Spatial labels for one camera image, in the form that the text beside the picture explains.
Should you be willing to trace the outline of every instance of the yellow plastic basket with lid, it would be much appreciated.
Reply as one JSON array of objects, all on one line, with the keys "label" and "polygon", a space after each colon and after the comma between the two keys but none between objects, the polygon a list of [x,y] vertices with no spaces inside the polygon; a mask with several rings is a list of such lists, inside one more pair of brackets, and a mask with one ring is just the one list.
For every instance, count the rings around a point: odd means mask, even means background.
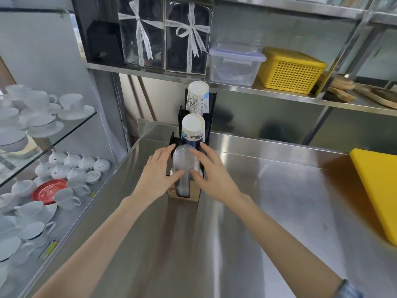
[{"label": "yellow plastic basket with lid", "polygon": [[269,89],[309,94],[328,66],[299,51],[266,47],[262,53],[267,60],[261,64],[258,77]]}]

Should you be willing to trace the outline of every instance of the person's left hand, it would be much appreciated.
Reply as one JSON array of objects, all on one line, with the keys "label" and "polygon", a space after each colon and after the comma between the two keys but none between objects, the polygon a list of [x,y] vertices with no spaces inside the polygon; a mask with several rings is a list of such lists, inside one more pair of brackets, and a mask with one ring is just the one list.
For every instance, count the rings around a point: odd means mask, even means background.
[{"label": "person's left hand", "polygon": [[184,170],[178,170],[170,176],[166,175],[168,157],[174,147],[175,144],[171,144],[168,147],[158,149],[149,157],[133,195],[145,197],[145,199],[153,202],[161,197],[171,184],[181,178]]}]

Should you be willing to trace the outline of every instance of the finger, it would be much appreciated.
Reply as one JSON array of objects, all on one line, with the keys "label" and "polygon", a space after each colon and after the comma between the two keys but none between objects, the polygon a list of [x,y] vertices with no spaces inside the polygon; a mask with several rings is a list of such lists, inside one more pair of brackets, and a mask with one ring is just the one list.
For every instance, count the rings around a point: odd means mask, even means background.
[{"label": "finger", "polygon": [[200,186],[200,188],[204,189],[207,181],[194,169],[192,169],[190,173],[192,174],[193,179]]},{"label": "finger", "polygon": [[170,181],[170,185],[175,183],[177,180],[179,180],[184,173],[185,173],[184,170],[177,170],[175,173],[170,175],[168,177],[168,180]]},{"label": "finger", "polygon": [[157,149],[157,150],[154,152],[153,157],[152,157],[152,162],[156,162],[156,161],[159,160],[161,154],[163,153],[163,150],[164,150],[164,148],[162,148],[162,149]]},{"label": "finger", "polygon": [[166,148],[163,150],[163,153],[162,153],[161,156],[160,156],[160,161],[167,161],[168,158],[169,158],[169,156],[170,156],[170,154],[171,154],[171,152],[172,152],[172,150],[174,149],[174,147],[175,147],[175,143],[174,143],[174,144],[171,144],[171,145],[168,146],[168,147],[166,147]]},{"label": "finger", "polygon": [[207,153],[207,157],[210,158],[210,160],[213,163],[222,163],[221,158],[216,154],[216,152],[210,148],[208,145],[206,145],[204,142],[200,142],[200,146],[205,152]]},{"label": "finger", "polygon": [[209,165],[212,164],[210,159],[208,159],[207,156],[204,155],[202,152],[193,148],[191,148],[189,151],[200,160],[200,162],[204,165],[204,167],[209,167]]}]

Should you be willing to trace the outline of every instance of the plaid sleeve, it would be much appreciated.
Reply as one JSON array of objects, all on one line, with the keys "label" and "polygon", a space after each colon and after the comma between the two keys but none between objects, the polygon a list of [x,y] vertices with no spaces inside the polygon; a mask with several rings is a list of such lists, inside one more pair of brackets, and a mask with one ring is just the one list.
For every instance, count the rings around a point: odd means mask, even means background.
[{"label": "plaid sleeve", "polygon": [[339,287],[335,298],[364,298],[364,295],[345,279]]}]

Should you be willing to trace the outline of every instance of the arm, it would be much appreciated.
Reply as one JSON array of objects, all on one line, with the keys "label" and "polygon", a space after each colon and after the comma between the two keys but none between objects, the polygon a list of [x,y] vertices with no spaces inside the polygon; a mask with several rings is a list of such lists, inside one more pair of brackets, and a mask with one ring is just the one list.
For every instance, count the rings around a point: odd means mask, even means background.
[{"label": "arm", "polygon": [[228,206],[255,235],[258,243],[297,298],[331,298],[342,279],[288,231],[238,189],[218,155],[201,143],[206,157],[191,150],[204,165],[208,180],[191,171],[195,181],[215,200]]},{"label": "arm", "polygon": [[158,149],[143,169],[132,195],[37,291],[33,298],[89,297],[123,239],[141,213],[178,180],[183,171],[166,176],[167,160],[175,145]]}]

